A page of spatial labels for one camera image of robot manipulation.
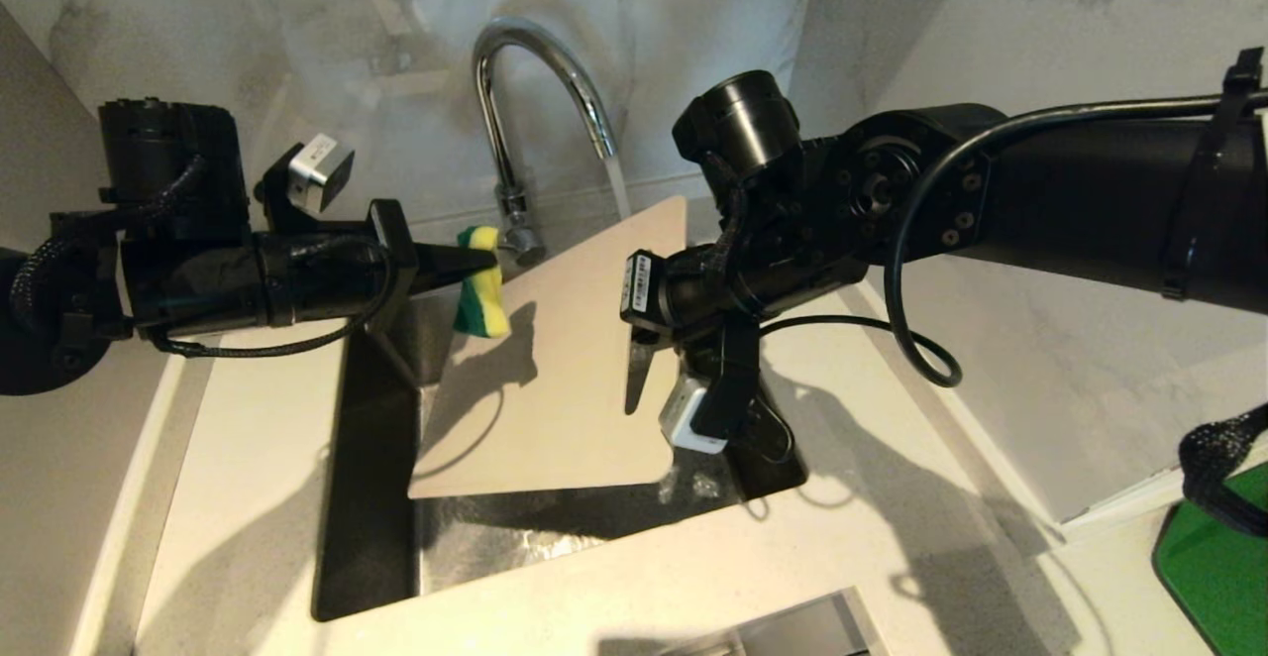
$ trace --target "sponge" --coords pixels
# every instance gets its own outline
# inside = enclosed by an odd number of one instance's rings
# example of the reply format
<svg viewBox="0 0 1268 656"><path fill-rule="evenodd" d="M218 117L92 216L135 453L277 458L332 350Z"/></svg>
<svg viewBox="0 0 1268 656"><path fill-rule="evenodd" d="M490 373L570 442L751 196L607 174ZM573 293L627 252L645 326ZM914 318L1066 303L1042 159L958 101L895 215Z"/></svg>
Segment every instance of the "sponge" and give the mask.
<svg viewBox="0 0 1268 656"><path fill-rule="evenodd" d="M496 227L469 227L458 235L458 245L495 251L498 236ZM489 339L510 334L502 308L502 268L493 265L463 279L454 331Z"/></svg>

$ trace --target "running water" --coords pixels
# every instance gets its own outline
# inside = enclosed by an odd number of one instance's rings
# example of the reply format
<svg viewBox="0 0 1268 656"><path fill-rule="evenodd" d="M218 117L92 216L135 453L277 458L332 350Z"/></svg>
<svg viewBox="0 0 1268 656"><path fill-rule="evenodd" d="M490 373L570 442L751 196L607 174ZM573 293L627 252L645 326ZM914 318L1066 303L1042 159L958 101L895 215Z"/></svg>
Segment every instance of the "running water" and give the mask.
<svg viewBox="0 0 1268 656"><path fill-rule="evenodd" d="M630 217L630 198L625 194L625 176L621 174L621 160L616 156L604 159L607 167L607 183L612 185L612 195L616 197L616 213L621 220Z"/></svg>

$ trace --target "chrome faucet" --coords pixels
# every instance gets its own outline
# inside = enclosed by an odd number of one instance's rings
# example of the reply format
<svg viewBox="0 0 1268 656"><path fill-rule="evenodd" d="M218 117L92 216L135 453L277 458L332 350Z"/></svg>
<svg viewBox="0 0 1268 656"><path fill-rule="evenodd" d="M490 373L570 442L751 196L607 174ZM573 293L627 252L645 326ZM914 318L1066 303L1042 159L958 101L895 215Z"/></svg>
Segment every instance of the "chrome faucet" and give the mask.
<svg viewBox="0 0 1268 656"><path fill-rule="evenodd" d="M472 71L476 74L476 91L479 95L481 110L484 110L484 128L497 164L498 184L497 203L506 222L503 244L515 253L515 261L521 266L534 265L545 258L545 245L533 227L533 214L524 185L515 178L511 157L506 151L506 137L502 133L502 119L498 118L493 99L493 56L502 47L525 47L550 67L559 81L568 88L572 100L586 122L590 142L600 160L616 155L616 137L598 91L591 84L574 56L562 42L541 25L521 18L497 18L491 20L476 41L472 52Z"/></svg>

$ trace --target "stainless steel sink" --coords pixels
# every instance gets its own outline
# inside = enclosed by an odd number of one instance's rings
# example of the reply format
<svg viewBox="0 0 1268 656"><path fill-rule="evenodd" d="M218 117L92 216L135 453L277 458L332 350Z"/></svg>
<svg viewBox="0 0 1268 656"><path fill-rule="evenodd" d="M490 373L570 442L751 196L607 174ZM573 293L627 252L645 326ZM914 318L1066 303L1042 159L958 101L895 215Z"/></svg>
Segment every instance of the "stainless steel sink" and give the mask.
<svg viewBox="0 0 1268 656"><path fill-rule="evenodd" d="M799 459L772 464L735 447L719 456L676 450L668 475L650 485L411 502L404 492L418 417L426 421L440 381L456 303L456 291L416 298L385 341L364 335L349 341L313 596L318 620L554 560L805 482Z"/></svg>

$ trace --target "cutting board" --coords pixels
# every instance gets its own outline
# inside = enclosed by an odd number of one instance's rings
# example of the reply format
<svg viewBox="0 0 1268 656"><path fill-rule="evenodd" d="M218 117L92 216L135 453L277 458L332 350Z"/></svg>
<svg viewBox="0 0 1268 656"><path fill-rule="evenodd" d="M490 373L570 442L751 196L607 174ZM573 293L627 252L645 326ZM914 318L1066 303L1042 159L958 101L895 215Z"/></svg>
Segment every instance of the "cutting board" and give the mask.
<svg viewBox="0 0 1268 656"><path fill-rule="evenodd" d="M653 358L626 416L630 327L619 305L625 259L682 250L686 212L672 198L507 283L507 336L455 336L424 411L410 497L635 485L668 472L657 417L677 358Z"/></svg>

